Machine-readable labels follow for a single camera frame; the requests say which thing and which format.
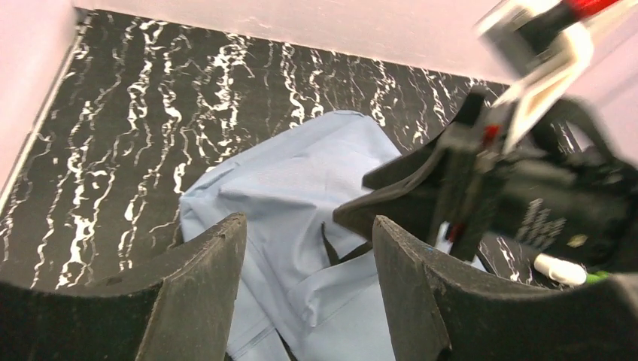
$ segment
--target marble tabletop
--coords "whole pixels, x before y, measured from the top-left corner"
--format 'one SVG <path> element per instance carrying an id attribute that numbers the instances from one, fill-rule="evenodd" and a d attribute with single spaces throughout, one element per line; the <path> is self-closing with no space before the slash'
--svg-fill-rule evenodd
<path id="1" fill-rule="evenodd" d="M 178 198 L 207 170 L 335 109 L 372 116 L 401 150 L 438 135 L 468 90 L 504 86 L 142 19 L 87 18 L 0 221 L 0 278 L 58 289 L 135 267 L 181 234 Z M 482 252 L 533 284 L 516 245 Z"/>

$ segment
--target light blue fabric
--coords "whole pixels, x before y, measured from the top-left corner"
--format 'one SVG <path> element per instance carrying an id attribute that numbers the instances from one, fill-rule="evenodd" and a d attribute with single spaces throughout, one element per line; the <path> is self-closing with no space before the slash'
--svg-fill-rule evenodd
<path id="1" fill-rule="evenodd" d="M 228 352 L 237 361 L 392 361 L 372 252 L 330 267 L 364 240 L 333 209 L 368 192 L 361 178 L 399 156 L 376 122 L 334 111 L 281 133 L 204 174 L 181 197 L 189 241 L 232 212 L 248 243 Z"/>

